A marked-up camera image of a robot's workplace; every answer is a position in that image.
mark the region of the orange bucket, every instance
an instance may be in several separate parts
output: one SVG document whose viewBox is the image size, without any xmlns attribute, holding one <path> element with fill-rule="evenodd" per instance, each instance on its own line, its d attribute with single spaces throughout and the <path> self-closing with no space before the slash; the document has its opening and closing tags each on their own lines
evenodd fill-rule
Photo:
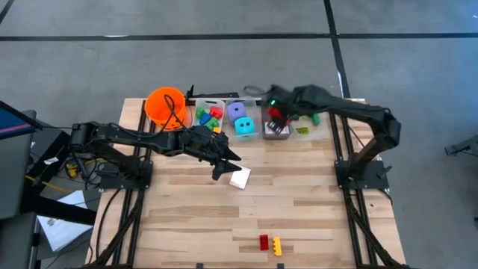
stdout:
<svg viewBox="0 0 478 269">
<path fill-rule="evenodd" d="M 174 113 L 178 118 L 184 122 L 186 120 L 186 99 L 184 98 L 182 92 L 173 87 L 161 87 L 151 94 L 149 94 L 146 104 L 144 105 L 144 110 L 146 115 L 156 123 L 157 126 L 162 128 L 166 124 L 167 119 L 171 115 L 171 110 L 168 108 L 166 101 L 164 100 L 164 95 L 171 96 L 171 99 L 174 101 Z M 165 131 L 172 131 L 174 129 L 179 129 L 181 124 L 173 116 L 168 122 Z"/>
</svg>

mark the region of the yellow lego brick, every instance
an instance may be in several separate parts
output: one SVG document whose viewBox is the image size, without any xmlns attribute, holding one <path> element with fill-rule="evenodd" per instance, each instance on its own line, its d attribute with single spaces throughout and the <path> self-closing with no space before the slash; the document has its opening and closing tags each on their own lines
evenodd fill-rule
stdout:
<svg viewBox="0 0 478 269">
<path fill-rule="evenodd" d="M 273 246 L 274 246 L 274 255 L 282 256 L 281 238 L 279 236 L 276 236 L 273 238 Z"/>
</svg>

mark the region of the wooden tabletop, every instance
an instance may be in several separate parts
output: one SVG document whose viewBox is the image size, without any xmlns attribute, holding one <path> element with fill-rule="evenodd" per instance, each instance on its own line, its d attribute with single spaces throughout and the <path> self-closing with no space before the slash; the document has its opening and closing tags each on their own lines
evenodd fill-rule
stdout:
<svg viewBox="0 0 478 269">
<path fill-rule="evenodd" d="M 137 128 L 142 101 L 125 100 L 121 126 Z M 212 167 L 195 158 L 153 153 L 154 174 L 144 200 L 134 267 L 194 268 L 201 262 L 205 268 L 276 268 L 277 263 L 287 268 L 354 268 L 344 198 L 333 169 L 336 154 L 328 114 L 321 114 L 321 120 L 306 138 L 232 141 L 231 149 L 242 158 L 238 164 L 251 169 L 244 191 L 229 185 L 230 174 L 213 181 Z M 351 120 L 350 126 L 364 143 L 372 138 L 364 123 Z M 338 128 L 347 156 L 340 120 Z M 357 140 L 353 143 L 356 150 L 361 148 Z M 130 146 L 116 148 L 125 154 L 133 152 Z M 99 220 L 113 192 L 102 195 L 93 249 Z M 117 232 L 124 193 L 118 194 L 106 214 L 100 251 Z M 405 263 L 390 201 L 374 190 L 364 195 L 375 236 L 394 259 Z M 268 251 L 259 250 L 259 235 L 263 234 L 269 235 Z M 122 262 L 129 235 L 125 236 Z M 281 238 L 282 256 L 273 254 L 275 236 Z M 367 262 L 361 232 L 359 236 Z"/>
</svg>

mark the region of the gray carpet floor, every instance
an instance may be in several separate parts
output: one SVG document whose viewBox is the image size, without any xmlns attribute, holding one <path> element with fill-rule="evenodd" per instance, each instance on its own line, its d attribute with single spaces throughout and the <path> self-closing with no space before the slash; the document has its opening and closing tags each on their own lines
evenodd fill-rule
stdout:
<svg viewBox="0 0 478 269">
<path fill-rule="evenodd" d="M 7 0 L 0 0 L 3 6 Z M 478 32 L 472 0 L 331 0 L 340 34 Z M 328 33 L 321 0 L 15 0 L 1 36 Z M 444 146 L 478 135 L 478 39 L 341 40 L 352 97 L 389 107 L 401 144 L 383 154 L 408 264 L 478 264 L 478 166 Z M 56 126 L 116 122 L 127 97 L 169 85 L 197 93 L 319 84 L 340 96 L 334 52 L 322 40 L 0 42 L 1 99 Z M 54 183 L 81 189 L 62 179 Z M 44 195 L 59 197 L 54 191 Z M 88 197 L 98 194 L 88 191 Z M 68 249 L 88 239 L 82 235 Z M 42 240 L 42 268 L 53 261 Z M 51 267 L 78 267 L 87 244 Z"/>
</svg>

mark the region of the blue cube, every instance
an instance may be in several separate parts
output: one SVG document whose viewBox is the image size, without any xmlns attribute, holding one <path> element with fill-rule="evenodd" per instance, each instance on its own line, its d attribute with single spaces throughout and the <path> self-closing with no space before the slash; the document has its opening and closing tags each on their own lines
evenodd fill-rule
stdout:
<svg viewBox="0 0 478 269">
<path fill-rule="evenodd" d="M 254 133 L 254 121 L 250 117 L 241 117 L 234 122 L 237 135 L 248 135 Z"/>
<path fill-rule="evenodd" d="M 202 116 L 201 116 L 201 120 L 199 120 L 199 124 L 200 125 L 205 125 L 206 123 L 208 123 L 208 121 L 211 119 L 211 115 L 209 113 L 204 113 Z"/>
</svg>

